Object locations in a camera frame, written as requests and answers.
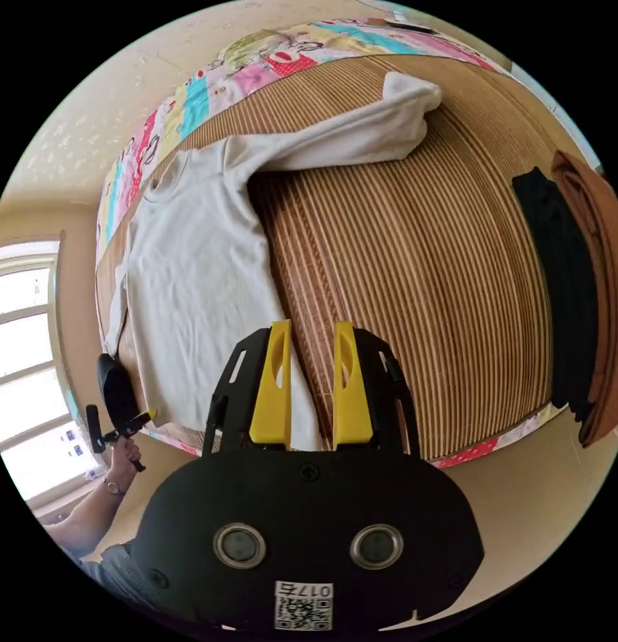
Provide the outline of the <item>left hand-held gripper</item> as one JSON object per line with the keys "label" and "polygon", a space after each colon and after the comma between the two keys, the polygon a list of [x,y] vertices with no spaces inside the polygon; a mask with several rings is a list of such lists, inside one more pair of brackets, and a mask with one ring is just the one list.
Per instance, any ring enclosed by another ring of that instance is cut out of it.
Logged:
{"label": "left hand-held gripper", "polygon": [[148,421],[156,417],[157,411],[140,411],[130,376],[118,359],[101,354],[97,369],[104,408],[112,424],[111,431],[99,434],[97,438],[97,452],[103,453],[107,445],[120,436],[127,439],[135,436]]}

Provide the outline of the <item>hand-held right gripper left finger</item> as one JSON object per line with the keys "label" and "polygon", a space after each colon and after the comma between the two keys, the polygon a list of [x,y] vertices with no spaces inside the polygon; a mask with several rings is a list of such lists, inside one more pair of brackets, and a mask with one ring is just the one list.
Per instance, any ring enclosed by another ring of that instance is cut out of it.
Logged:
{"label": "hand-held right gripper left finger", "polygon": [[272,323],[249,428],[258,447],[291,449],[291,321]]}

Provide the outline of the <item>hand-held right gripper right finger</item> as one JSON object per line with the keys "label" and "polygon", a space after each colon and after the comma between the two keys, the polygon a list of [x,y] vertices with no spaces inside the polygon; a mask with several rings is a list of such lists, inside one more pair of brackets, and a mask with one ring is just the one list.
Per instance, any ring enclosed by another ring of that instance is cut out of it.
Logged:
{"label": "hand-held right gripper right finger", "polygon": [[373,428],[354,326],[338,321],[334,331],[332,445],[335,450],[368,445]]}

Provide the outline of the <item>person's left hand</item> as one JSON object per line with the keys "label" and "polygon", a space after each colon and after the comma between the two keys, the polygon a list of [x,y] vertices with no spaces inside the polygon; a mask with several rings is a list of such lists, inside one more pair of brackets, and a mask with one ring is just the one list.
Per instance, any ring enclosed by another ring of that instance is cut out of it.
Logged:
{"label": "person's left hand", "polygon": [[111,462],[106,483],[113,484],[115,494],[125,494],[138,473],[136,464],[140,462],[140,451],[132,438],[120,436],[116,440]]}

